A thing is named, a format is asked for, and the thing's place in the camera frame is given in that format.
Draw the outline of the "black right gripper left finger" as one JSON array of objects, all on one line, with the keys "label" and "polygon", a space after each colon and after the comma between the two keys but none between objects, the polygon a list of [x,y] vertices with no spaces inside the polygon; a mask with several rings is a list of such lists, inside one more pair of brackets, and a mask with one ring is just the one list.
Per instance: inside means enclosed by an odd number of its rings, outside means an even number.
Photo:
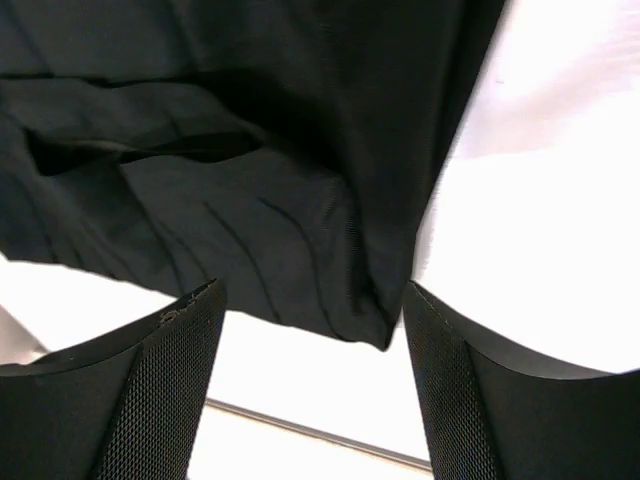
[{"label": "black right gripper left finger", "polygon": [[214,280],[164,309],[1,368],[5,479],[183,479],[226,311]]}]

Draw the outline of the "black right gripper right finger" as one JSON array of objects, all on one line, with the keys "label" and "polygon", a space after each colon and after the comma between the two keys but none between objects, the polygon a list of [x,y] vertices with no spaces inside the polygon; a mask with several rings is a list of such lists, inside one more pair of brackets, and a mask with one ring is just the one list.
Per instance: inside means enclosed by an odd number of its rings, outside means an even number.
[{"label": "black right gripper right finger", "polygon": [[518,344],[416,283],[404,325],[438,479],[635,479],[639,374]]}]

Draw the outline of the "black pleated skirt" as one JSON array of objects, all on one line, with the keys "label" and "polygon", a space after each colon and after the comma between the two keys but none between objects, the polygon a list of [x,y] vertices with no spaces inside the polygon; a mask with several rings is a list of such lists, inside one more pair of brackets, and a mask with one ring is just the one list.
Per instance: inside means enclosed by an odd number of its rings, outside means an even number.
[{"label": "black pleated skirt", "polygon": [[389,346],[500,1],[5,1],[1,250]]}]

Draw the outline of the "aluminium table edge rail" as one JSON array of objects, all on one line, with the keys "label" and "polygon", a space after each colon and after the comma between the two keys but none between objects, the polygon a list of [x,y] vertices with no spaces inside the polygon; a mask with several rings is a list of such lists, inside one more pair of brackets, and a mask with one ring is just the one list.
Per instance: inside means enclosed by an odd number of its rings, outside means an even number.
[{"label": "aluminium table edge rail", "polygon": [[354,440],[352,438],[347,438],[327,431],[290,422],[281,418],[249,410],[210,397],[206,398],[205,406],[207,408],[211,408],[220,412],[232,414],[247,420],[252,420],[260,424],[269,425],[298,435],[338,445],[349,450],[368,454],[394,464],[424,472],[430,476],[433,475],[432,465],[429,460],[423,460],[417,457],[401,454],[396,451],[384,449],[382,447],[367,444],[361,441]]}]

